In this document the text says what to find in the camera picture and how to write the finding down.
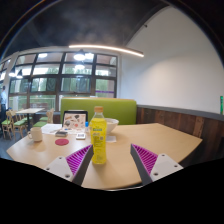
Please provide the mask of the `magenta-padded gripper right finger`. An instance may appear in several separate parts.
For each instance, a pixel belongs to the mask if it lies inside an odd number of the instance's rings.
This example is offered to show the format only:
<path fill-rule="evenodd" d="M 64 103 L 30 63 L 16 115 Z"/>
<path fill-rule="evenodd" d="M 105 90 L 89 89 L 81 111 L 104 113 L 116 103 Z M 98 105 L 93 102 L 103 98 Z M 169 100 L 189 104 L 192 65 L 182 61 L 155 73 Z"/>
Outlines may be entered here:
<path fill-rule="evenodd" d="M 167 154 L 157 155 L 135 144 L 131 145 L 130 154 L 136 164 L 143 186 L 182 169 L 182 166 Z"/>

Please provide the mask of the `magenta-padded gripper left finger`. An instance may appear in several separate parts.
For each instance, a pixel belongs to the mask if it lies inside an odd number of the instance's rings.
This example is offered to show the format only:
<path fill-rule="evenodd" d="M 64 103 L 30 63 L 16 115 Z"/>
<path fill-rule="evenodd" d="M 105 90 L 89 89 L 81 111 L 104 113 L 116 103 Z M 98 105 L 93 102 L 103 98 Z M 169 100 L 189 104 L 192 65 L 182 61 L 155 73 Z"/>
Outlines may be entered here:
<path fill-rule="evenodd" d="M 92 156 L 93 146 L 88 145 L 67 157 L 57 157 L 45 170 L 81 186 Z"/>

